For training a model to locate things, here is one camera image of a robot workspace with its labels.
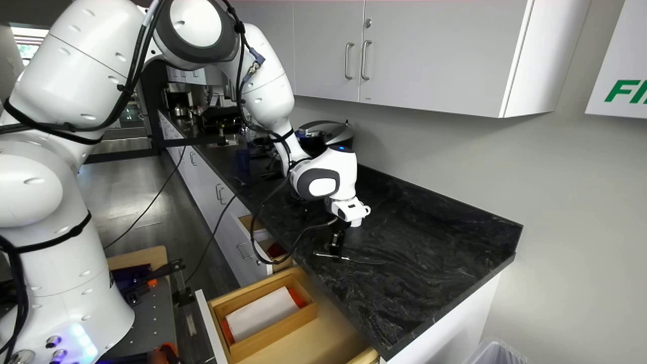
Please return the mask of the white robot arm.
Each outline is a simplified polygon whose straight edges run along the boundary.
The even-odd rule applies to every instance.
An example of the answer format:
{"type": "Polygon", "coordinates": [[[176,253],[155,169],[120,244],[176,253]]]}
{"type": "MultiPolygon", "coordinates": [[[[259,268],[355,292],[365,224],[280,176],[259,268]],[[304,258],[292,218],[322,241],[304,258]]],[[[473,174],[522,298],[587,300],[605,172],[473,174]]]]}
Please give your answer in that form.
{"type": "Polygon", "coordinates": [[[94,364],[132,329],[135,314],[113,283],[77,174],[155,61],[217,66],[236,112],[272,136],[298,196],[350,214],[357,158],[304,149],[288,73],[231,0],[72,0],[3,109],[0,230],[17,287],[3,317],[3,364],[94,364]]]}

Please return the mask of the robot base table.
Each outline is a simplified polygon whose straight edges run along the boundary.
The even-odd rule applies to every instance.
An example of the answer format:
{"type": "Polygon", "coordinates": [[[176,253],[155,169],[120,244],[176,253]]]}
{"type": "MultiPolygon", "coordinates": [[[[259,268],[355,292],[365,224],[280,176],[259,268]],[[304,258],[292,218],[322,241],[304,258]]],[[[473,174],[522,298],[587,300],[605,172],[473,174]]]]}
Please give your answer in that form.
{"type": "Polygon", "coordinates": [[[174,275],[183,260],[169,260],[162,244],[110,256],[117,287],[135,314],[125,337],[100,364],[160,364],[163,345],[179,347],[174,275]]]}

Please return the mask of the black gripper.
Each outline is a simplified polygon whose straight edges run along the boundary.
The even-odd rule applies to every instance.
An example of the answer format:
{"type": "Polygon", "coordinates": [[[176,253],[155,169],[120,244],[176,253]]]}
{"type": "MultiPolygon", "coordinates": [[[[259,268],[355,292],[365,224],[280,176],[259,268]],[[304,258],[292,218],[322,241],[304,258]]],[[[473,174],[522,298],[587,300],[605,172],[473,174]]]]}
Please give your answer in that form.
{"type": "Polygon", "coordinates": [[[329,230],[331,230],[331,241],[329,241],[329,247],[328,247],[329,254],[334,254],[334,256],[341,256],[344,254],[344,238],[345,238],[347,228],[350,228],[350,223],[334,223],[329,226],[329,230]]]}

